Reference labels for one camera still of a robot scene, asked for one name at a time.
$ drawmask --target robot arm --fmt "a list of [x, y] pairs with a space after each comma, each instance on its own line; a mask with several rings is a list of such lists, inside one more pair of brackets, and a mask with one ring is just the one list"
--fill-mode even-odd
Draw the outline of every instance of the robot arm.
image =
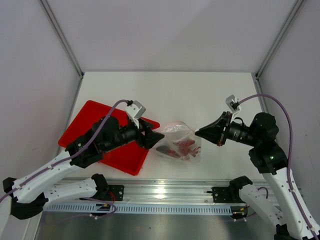
[[[38, 170], [20, 179], [5, 179], [4, 191], [11, 196], [10, 214], [18, 219], [27, 219], [40, 213], [44, 206], [67, 199], [103, 199], [109, 187], [104, 176], [100, 174], [68, 185], [53, 184], [102, 160], [103, 154], [111, 150], [133, 141], [140, 147], [150, 149], [164, 137], [163, 134], [152, 131], [152, 124], [140, 118], [146, 109], [139, 102], [130, 101], [125, 110], [130, 119], [127, 125], [119, 126], [117, 118], [113, 116], [110, 116], [105, 124], [104, 119], [101, 119], [84, 135], [69, 144], [65, 151]], [[94, 140], [84, 147], [92, 138]]]
[[[232, 112], [239, 112], [239, 103], [234, 96], [228, 97], [226, 103]], [[236, 119], [241, 120], [241, 123], [235, 122]], [[228, 111], [223, 112], [213, 123], [198, 129], [195, 135], [218, 146], [223, 146], [227, 139], [252, 146], [253, 148], [249, 151], [250, 160], [273, 190], [283, 211], [284, 221], [280, 217], [278, 219], [278, 216], [275, 218], [274, 212], [276, 210], [268, 206], [268, 201], [263, 201], [257, 195], [254, 198], [253, 195], [249, 195], [248, 191], [250, 189], [253, 193], [255, 192], [255, 187], [252, 185], [247, 183], [238, 187], [237, 191], [239, 191], [240, 199], [249, 203], [265, 222], [277, 228], [275, 239], [305, 240], [313, 237], [313, 239], [317, 239], [315, 235], [319, 236], [320, 226], [303, 201], [291, 170], [289, 174], [292, 186], [288, 183], [288, 159], [285, 152], [275, 141], [278, 131], [274, 116], [268, 113], [260, 112], [256, 114], [250, 126], [246, 126], [241, 118], [234, 118], [233, 114]], [[265, 204], [263, 207], [266, 207], [262, 208], [256, 201], [263, 201]], [[309, 229], [305, 217], [312, 225], [312, 229]]]

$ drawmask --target gray wall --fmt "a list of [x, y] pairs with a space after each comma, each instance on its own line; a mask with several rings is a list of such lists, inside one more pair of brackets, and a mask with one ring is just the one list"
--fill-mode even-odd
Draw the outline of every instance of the gray wall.
[[[2, 181], [54, 157], [79, 81], [36, 0], [0, 2], [0, 73]], [[21, 239], [27, 223], [11, 217], [2, 240]]]
[[[293, 175], [305, 201], [320, 221], [320, 1], [306, 1], [275, 57], [262, 75], [262, 89], [278, 98], [293, 124]], [[279, 142], [288, 149], [288, 124], [270, 103], [280, 128]]]
[[257, 71], [295, 0], [49, 0], [83, 71]]

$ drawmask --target gray metallic floor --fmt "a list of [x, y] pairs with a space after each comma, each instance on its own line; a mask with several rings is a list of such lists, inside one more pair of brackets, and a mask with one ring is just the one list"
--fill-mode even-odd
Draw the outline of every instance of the gray metallic floor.
[[228, 216], [114, 214], [94, 220], [45, 212], [36, 240], [272, 240], [274, 230], [259, 216], [233, 222]]

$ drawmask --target metal beam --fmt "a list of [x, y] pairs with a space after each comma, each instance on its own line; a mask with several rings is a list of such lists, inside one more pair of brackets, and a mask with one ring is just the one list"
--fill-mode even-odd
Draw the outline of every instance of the metal beam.
[[259, 67], [259, 70], [257, 71], [256, 78], [257, 80], [260, 79], [262, 73], [270, 63], [271, 59], [275, 55], [276, 51], [278, 50], [279, 46], [283, 42], [284, 38], [286, 37], [290, 27], [294, 23], [295, 19], [297, 18], [298, 13], [303, 7], [303, 4], [305, 3], [306, 0], [297, 0], [291, 9], [288, 17], [286, 18], [281, 30], [277, 34], [271, 48], [269, 49], [267, 55], [265, 56], [261, 66]]
[[51, 26], [52, 26], [53, 30], [55, 31], [57, 37], [59, 38], [59, 40], [62, 44], [62, 47], [64, 48], [67, 56], [69, 57], [75, 71], [78, 73], [79, 77], [82, 78], [83, 72], [79, 66], [79, 63], [78, 63], [78, 61], [77, 61], [69, 43], [68, 43], [64, 33], [62, 32], [62, 29], [61, 29], [55, 15], [54, 15], [54, 13], [53, 13], [48, 1], [47, 0], [38, 0], [38, 1], [41, 5], [42, 9], [44, 10], [45, 14], [47, 15], [47, 17], [51, 23]]

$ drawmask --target plastic bag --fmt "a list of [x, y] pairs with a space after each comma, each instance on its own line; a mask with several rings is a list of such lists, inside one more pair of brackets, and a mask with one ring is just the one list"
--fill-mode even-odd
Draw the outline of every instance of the plastic bag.
[[161, 133], [164, 138], [153, 147], [159, 155], [194, 163], [200, 161], [201, 138], [184, 122], [167, 124]]

